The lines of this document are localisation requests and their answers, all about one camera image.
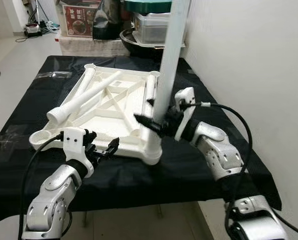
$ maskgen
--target floor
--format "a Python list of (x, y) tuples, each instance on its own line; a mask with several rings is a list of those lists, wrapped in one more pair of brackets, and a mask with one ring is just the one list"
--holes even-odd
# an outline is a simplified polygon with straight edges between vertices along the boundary
[[(54, 35), (15, 43), (16, 37), (0, 39), (0, 131), (49, 55), (61, 55)], [(64, 240), (205, 240), (205, 225), (192, 205), (177, 203), (128, 209), (90, 211), (83, 227), (83, 212), (73, 214)], [(0, 222), (0, 240), (15, 240), (18, 216)]]

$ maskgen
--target clear plastic container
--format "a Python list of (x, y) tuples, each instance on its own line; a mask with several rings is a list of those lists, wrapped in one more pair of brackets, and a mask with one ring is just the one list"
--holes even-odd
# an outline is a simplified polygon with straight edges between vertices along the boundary
[(149, 13), (143, 16), (134, 13), (137, 39), (142, 44), (164, 44), (170, 13)]

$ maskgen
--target table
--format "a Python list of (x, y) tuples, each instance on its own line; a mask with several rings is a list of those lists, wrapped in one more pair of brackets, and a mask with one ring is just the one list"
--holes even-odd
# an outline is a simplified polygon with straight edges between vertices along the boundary
[[(43, 128), (46, 113), (61, 104), (88, 63), (148, 72), (160, 68), (159, 62), (138, 57), (49, 56), (0, 132), (0, 220), (19, 214), (21, 179), (34, 153), (29, 136)], [(173, 94), (186, 87), (194, 87), (197, 101), (215, 102), (190, 66), (180, 59)], [(246, 141), (222, 110), (196, 108), (194, 117), (226, 131), (230, 142), (245, 156)], [(70, 209), (91, 211), (221, 198), (220, 188), (197, 149), (169, 137), (163, 139), (162, 148), (161, 161), (155, 166), (120, 156), (102, 162), (85, 179)], [(64, 163), (65, 155), (61, 149), (50, 149), (40, 153), (37, 160), (28, 178), (26, 207), (38, 194), (41, 183)], [(248, 170), (258, 191), (254, 192), (248, 183), (250, 194), (263, 194), (272, 207), (280, 210), (281, 200), (271, 173), (255, 152)]]

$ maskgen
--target black cloth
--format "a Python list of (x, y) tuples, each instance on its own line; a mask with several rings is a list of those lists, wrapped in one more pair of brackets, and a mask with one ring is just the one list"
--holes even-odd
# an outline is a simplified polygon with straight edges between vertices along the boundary
[[(19, 214), (21, 179), (34, 153), (29, 136), (44, 127), (46, 113), (62, 103), (88, 63), (147, 72), (160, 68), (159, 62), (137, 57), (48, 57), (0, 132), (0, 220)], [(194, 87), (197, 101), (215, 103), (189, 65), (180, 59), (173, 94), (186, 87)], [(245, 156), (246, 141), (221, 109), (197, 107), (194, 117), (226, 131), (230, 142)], [(162, 148), (162, 158), (155, 166), (120, 156), (101, 162), (94, 174), (84, 180), (70, 209), (90, 211), (221, 198), (221, 189), (197, 149), (169, 137), (163, 139)], [(65, 155), (58, 148), (38, 155), (28, 178), (26, 206), (38, 194), (41, 183), (64, 161)], [(272, 207), (281, 209), (272, 176), (254, 152), (248, 170), (259, 193), (266, 196)]]

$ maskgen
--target green lid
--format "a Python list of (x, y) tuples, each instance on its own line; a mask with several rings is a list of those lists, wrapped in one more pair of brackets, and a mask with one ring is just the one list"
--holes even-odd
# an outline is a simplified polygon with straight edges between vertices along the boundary
[(169, 13), (172, 0), (124, 0), (124, 8), (142, 14)]

